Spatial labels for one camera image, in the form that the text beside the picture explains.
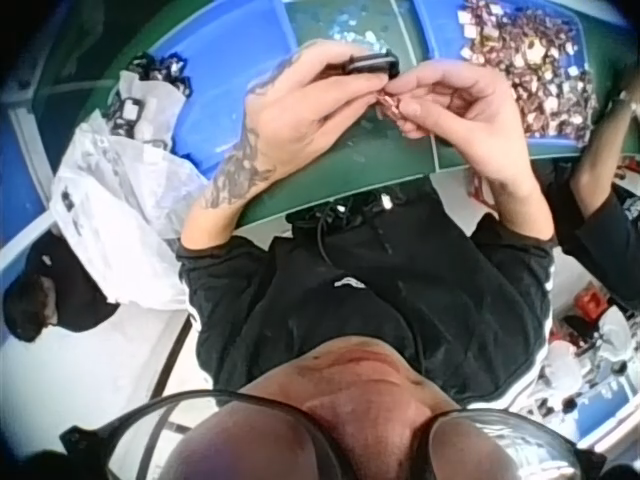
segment sleeve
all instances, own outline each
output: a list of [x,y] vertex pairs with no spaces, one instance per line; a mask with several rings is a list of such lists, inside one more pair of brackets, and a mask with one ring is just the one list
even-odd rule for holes
[[207,250],[178,249],[180,278],[189,290],[189,313],[201,328],[198,362],[214,379],[254,307],[266,258],[264,250],[243,237]]
[[553,242],[516,233],[491,214],[480,220],[471,239],[536,318],[547,323],[551,313]]
[[640,231],[614,195],[576,231],[585,257],[576,258],[623,305],[640,311]]

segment green table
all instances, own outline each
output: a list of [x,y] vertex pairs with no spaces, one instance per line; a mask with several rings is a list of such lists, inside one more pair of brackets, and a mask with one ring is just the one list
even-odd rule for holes
[[[115,80],[120,68],[133,55],[150,49],[208,3],[206,0],[175,0],[167,3],[146,26],[139,29],[137,36],[125,48],[114,52],[113,60],[102,78]],[[353,17],[354,8],[357,9],[356,23],[350,30],[361,36],[368,31],[373,32],[379,41],[398,54],[402,69],[429,58],[428,46],[423,40],[410,0],[301,0],[286,4],[300,44],[313,38],[328,37],[330,27],[338,16],[348,11]],[[606,105],[607,95],[618,83],[624,66],[637,61],[638,40],[630,30],[576,14],[585,31],[596,93],[601,105]],[[64,57],[59,51],[56,54]],[[94,89],[76,122],[93,109],[103,107],[107,95],[106,88]],[[579,153],[575,147],[536,146],[530,149],[532,158],[575,157]],[[640,153],[637,127],[627,137],[625,153]],[[463,166],[463,159],[453,148],[431,138],[408,141],[388,121],[368,116],[323,158],[256,199],[247,209],[241,224],[263,221],[356,191]]]

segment blue tray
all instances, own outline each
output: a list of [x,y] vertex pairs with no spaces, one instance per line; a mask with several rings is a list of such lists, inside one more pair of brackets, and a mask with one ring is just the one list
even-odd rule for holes
[[[413,0],[413,3],[429,46],[430,56],[462,59],[460,51],[469,45],[469,39],[464,37],[462,25],[458,23],[458,11],[464,8],[464,0]],[[553,18],[570,22],[576,30],[574,43],[577,43],[578,50],[573,55],[563,55],[560,64],[564,68],[575,65],[581,70],[588,69],[587,42],[582,24],[569,10],[545,0],[496,0],[492,3],[499,4],[505,13],[513,13],[516,8],[536,8]],[[528,140],[532,145],[576,145],[575,140],[561,136]]]
[[174,150],[207,178],[238,140],[249,84],[297,49],[282,0],[218,0],[151,51],[187,60],[193,95],[174,131]]

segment glasses lens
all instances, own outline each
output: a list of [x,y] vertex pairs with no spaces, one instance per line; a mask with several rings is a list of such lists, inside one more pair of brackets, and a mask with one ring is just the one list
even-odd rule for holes
[[429,439],[438,480],[580,479],[572,449],[546,427],[501,412],[442,418]]
[[185,400],[131,426],[108,468],[120,480],[339,478],[316,435],[270,408]]

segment forearm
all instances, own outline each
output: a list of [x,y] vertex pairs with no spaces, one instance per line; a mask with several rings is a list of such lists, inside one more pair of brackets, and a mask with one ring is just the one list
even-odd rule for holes
[[593,215],[611,195],[631,118],[627,105],[613,106],[596,129],[571,179],[571,189],[585,218]]
[[224,160],[204,194],[191,207],[181,242],[189,250],[225,244],[249,201],[275,181],[273,169],[260,165],[255,142],[245,134]]
[[533,172],[518,185],[489,182],[500,222],[510,230],[540,240],[551,240],[553,217]]

